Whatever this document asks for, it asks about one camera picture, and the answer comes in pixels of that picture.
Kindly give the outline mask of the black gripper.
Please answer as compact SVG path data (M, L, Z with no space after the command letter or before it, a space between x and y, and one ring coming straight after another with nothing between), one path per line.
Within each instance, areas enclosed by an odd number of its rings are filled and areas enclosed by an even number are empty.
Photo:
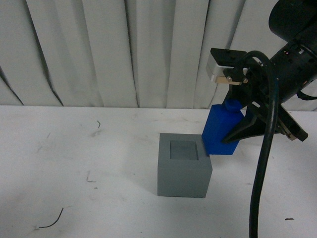
M261 60L264 54L258 51L244 52L234 50L223 51L223 64L226 67L225 76L230 76L234 85L229 87L226 99L237 100L242 107L256 101L268 104L268 67ZM281 105L294 95L304 101L316 100L302 92L306 86L317 78L317 43L290 41L270 60L271 70L278 85L278 125L282 134L288 139L305 141L308 133ZM258 117L243 118L221 140L222 143L232 143L242 139L264 135L266 124Z

